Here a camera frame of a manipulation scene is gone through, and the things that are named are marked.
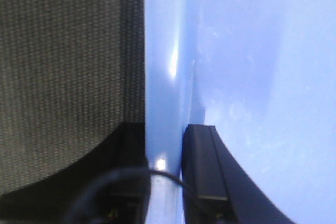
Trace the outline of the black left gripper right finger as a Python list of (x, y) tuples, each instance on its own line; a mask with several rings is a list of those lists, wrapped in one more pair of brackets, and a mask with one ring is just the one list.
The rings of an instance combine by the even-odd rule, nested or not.
[(292, 223), (233, 158), (214, 126), (185, 130), (181, 168), (186, 223)]

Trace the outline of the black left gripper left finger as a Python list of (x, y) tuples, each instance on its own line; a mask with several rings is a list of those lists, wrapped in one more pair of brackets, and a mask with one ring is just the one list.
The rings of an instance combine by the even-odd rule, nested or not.
[(121, 123), (56, 174), (1, 196), (1, 223), (144, 223), (145, 126)]

